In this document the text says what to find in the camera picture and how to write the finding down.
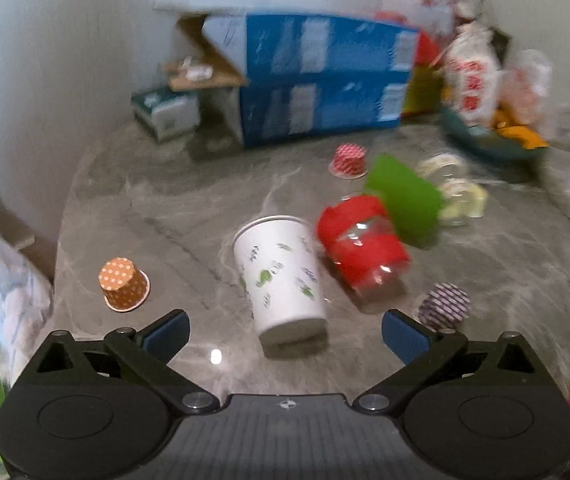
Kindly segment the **red banded glass jar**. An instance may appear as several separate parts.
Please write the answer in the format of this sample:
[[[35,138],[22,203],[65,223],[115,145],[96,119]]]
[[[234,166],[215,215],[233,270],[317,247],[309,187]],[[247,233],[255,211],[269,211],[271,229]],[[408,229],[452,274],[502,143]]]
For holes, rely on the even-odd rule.
[[[396,281],[411,262],[383,202],[373,195],[326,207],[317,238],[340,278],[360,295]]]

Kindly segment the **dark green bowl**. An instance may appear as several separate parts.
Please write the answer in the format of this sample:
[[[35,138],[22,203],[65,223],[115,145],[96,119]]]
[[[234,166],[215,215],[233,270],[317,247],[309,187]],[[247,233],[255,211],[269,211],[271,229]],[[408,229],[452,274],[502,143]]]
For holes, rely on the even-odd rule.
[[[442,107],[439,120],[445,136],[454,145],[489,162],[530,162],[546,152],[546,148],[527,150],[518,142],[503,138],[483,125],[468,126],[459,114],[448,107]]]

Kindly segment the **blue cardboard box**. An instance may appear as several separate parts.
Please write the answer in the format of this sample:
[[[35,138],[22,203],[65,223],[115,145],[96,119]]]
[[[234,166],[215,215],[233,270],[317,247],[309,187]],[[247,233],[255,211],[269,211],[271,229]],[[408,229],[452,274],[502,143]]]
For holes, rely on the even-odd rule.
[[[238,88],[298,76],[408,73],[419,31],[358,15],[181,9],[178,31],[195,49],[161,69],[174,91]]]
[[[363,73],[285,77],[213,90],[212,106],[244,148],[395,128],[410,76]]]

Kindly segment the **white paper cup leaf print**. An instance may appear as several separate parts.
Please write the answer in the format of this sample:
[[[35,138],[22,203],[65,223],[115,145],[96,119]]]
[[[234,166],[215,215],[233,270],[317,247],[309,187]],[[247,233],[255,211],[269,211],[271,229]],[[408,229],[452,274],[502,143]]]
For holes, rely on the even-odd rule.
[[[232,252],[258,338],[266,347],[323,334],[327,319],[308,222],[268,216],[237,231]]]

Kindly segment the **upper blue cardboard box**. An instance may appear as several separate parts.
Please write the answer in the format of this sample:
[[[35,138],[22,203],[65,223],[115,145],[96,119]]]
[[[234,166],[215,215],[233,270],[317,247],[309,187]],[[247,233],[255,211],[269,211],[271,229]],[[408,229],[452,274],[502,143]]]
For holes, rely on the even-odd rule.
[[[195,49],[161,69],[174,91],[238,88],[298,76],[408,73],[419,31],[358,15],[181,9],[178,31]]]

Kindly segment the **red dotted cupcake liner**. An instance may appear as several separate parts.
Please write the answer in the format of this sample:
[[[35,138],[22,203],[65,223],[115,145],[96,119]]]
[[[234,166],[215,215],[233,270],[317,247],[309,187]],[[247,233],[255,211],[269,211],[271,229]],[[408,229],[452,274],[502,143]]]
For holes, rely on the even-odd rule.
[[[355,143],[343,143],[335,149],[329,172],[341,179],[358,179],[366,174],[367,150]]]

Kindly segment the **small green white box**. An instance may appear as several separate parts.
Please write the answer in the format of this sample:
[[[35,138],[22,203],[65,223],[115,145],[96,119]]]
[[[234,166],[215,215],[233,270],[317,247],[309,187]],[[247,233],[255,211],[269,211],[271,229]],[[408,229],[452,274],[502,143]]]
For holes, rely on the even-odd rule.
[[[195,92],[174,92],[159,87],[131,96],[134,117],[158,143],[196,130],[201,123],[200,102]]]

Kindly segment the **purple dotted cupcake liner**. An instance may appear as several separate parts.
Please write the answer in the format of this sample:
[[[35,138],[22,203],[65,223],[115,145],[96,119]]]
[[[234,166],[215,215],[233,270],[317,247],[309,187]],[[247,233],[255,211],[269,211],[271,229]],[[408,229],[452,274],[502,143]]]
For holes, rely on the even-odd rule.
[[[470,299],[468,293],[451,283],[434,285],[419,305],[419,322],[432,328],[455,330],[468,317]]]

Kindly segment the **clear plastic snack bag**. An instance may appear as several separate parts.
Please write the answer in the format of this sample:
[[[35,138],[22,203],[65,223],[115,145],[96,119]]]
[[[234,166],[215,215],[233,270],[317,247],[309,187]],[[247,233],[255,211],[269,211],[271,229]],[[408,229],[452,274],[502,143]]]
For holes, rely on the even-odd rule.
[[[550,96],[553,63],[541,51],[519,51],[504,70],[498,102],[510,119],[520,126],[538,122]]]

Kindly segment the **red yellow tin box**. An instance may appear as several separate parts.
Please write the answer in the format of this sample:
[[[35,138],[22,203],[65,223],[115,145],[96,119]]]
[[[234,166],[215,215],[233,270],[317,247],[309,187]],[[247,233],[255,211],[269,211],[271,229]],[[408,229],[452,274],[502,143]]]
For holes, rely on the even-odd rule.
[[[434,114],[439,110],[443,86],[441,55],[442,49],[437,42],[421,30],[413,73],[402,107],[403,118]]]

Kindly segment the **orange snack packets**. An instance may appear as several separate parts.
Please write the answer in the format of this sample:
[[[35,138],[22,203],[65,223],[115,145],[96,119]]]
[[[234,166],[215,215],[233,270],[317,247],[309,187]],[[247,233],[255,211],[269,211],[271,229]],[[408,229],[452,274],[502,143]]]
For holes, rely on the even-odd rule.
[[[516,142],[524,150],[533,151],[548,147],[548,143],[539,133],[529,126],[517,124],[514,116],[501,107],[494,112],[492,127],[499,136]]]

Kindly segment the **green plastic cup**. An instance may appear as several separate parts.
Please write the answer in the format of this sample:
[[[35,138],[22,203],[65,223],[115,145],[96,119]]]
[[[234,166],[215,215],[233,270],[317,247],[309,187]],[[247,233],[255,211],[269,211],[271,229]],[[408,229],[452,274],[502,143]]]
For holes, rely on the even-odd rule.
[[[443,198],[433,184],[410,167],[389,154],[377,156],[365,179],[364,192],[381,200],[403,243],[418,248],[434,243]]]

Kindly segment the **lower blue cardboard box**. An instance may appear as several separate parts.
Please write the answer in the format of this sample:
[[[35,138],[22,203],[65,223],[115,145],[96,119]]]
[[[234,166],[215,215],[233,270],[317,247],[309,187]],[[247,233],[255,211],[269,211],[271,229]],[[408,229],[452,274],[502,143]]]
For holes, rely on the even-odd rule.
[[[395,128],[410,76],[363,73],[285,77],[213,90],[212,106],[244,148]]]

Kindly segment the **orange dotted cupcake liner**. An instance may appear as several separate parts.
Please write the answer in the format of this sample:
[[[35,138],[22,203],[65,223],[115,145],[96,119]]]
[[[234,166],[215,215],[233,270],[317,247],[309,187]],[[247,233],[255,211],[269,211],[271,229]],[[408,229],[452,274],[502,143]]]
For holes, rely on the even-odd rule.
[[[151,291],[148,276],[125,257],[105,262],[98,280],[105,304],[110,310],[119,313],[136,310]]]

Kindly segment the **white red cardboard box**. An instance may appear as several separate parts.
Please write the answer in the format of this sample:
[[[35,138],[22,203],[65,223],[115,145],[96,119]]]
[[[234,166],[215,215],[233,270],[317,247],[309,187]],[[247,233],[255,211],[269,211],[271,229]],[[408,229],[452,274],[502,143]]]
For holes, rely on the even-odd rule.
[[[432,38],[450,38],[460,25],[475,20],[474,10],[460,0],[381,0],[378,20],[420,29]]]

